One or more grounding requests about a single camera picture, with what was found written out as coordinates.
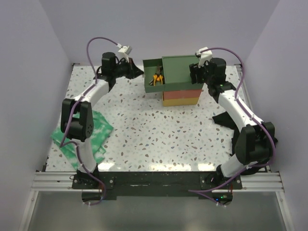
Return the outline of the orange black pliers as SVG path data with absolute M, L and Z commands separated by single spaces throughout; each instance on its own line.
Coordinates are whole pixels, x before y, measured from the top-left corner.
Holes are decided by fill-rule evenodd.
M 149 82 L 150 86 L 155 86 L 157 83 L 161 85 L 164 84 L 164 75 L 163 75 L 163 67 L 158 65 L 156 68 L 156 72 L 153 75 L 153 79 Z

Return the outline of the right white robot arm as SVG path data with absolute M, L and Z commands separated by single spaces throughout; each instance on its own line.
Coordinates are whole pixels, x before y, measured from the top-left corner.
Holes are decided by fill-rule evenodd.
M 234 85 L 226 80 L 226 62 L 211 58 L 203 66 L 189 66 L 192 83 L 205 83 L 209 95 L 225 109 L 212 119 L 218 125 L 233 129 L 231 158 L 216 168 L 210 180 L 220 189 L 231 184 L 239 172 L 253 174 L 273 157 L 275 127 L 253 115 L 250 108 L 236 95 Z

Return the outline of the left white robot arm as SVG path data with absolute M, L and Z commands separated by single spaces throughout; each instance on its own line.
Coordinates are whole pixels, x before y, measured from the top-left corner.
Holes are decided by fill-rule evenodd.
M 78 96 L 63 100 L 60 123 L 64 139 L 68 138 L 69 143 L 75 145 L 76 157 L 80 164 L 78 170 L 86 173 L 82 182 L 89 189 L 96 188 L 100 183 L 100 177 L 93 173 L 97 163 L 90 144 L 94 130 L 92 107 L 111 91 L 117 78 L 135 79 L 144 72 L 134 64 L 132 58 L 117 60 L 115 53 L 106 52 L 102 54 L 100 70 L 94 69 L 94 74 L 89 87 Z

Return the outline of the green white cloth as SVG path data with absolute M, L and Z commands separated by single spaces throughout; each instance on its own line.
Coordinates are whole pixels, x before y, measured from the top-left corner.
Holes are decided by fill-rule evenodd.
M 97 164 L 100 164 L 104 160 L 104 154 L 106 152 L 103 148 L 103 143 L 112 133 L 113 127 L 107 122 L 104 116 L 97 111 L 93 111 L 93 121 L 94 131 L 91 136 L 91 146 L 93 157 Z M 72 167 L 77 170 L 80 164 L 77 160 L 75 146 L 73 144 L 67 144 L 64 147 L 60 147 L 60 150 Z

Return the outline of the yellow drawer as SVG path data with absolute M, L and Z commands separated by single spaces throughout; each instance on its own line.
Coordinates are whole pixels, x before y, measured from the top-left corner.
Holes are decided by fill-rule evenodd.
M 163 98 L 163 106 L 182 106 L 182 105 L 196 105 L 199 97 L 195 98 L 182 98 L 182 99 L 165 99 Z

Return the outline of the green drawer box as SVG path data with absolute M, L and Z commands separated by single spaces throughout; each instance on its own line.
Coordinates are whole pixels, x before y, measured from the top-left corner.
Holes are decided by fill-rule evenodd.
M 146 93 L 176 91 L 176 90 L 200 90 L 203 84 L 192 84 L 189 65 L 199 63 L 194 55 L 163 56 L 159 59 L 143 60 L 144 67 L 144 88 Z M 150 82 L 157 67 L 163 68 L 164 84 L 159 81 L 154 85 Z

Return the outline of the orange drawer box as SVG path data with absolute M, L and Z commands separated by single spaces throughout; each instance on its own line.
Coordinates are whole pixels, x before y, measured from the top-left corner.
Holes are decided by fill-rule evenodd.
M 199 98 L 202 90 L 176 90 L 176 91 L 164 91 L 163 97 L 165 100 L 173 99 L 186 99 L 186 98 Z

